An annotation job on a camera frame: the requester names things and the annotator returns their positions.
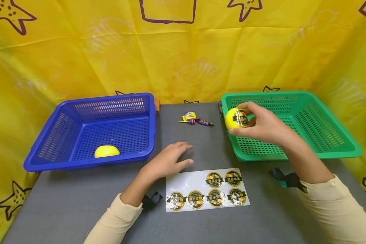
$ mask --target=blue plastic basket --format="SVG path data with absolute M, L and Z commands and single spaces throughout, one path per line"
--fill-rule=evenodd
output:
M 50 115 L 23 167 L 34 172 L 146 160 L 154 147 L 155 117 L 150 93 L 65 101 Z M 94 158 L 103 145 L 121 154 Z

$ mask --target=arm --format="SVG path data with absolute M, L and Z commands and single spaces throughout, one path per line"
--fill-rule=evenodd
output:
M 272 112 L 253 102 L 237 108 L 254 114 L 248 128 L 234 128 L 230 133 L 279 146 L 293 170 L 307 187 L 298 191 L 304 205 L 327 233 L 331 243 L 366 243 L 366 213 L 348 188 L 333 175 L 306 142 Z
M 110 208 L 96 223 L 84 244 L 119 244 L 126 232 L 134 224 L 142 212 L 142 198 L 148 188 L 159 178 L 180 172 L 192 159 L 178 162 L 178 158 L 192 146 L 187 142 L 170 144 L 161 151 L 152 161 L 145 165 L 126 188 L 118 194 Z

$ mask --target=fabric backdrop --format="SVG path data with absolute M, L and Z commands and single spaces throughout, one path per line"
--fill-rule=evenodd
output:
M 278 90 L 309 90 L 334 111 L 363 147 L 344 161 L 366 191 L 366 0 L 0 0 L 0 241 L 58 103 Z

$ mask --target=beige sleeve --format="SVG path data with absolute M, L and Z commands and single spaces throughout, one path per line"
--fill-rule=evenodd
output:
M 330 243 L 366 244 L 366 213 L 336 175 L 326 183 L 301 183 L 308 194 L 298 190 L 298 195 L 319 221 Z
M 124 204 L 119 198 L 112 202 L 110 208 L 96 223 L 84 244 L 119 244 L 126 232 L 142 212 L 142 203 L 138 207 Z

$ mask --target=wooden block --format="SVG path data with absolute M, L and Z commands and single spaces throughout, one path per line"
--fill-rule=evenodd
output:
M 156 115 L 160 115 L 160 100 L 155 98 Z

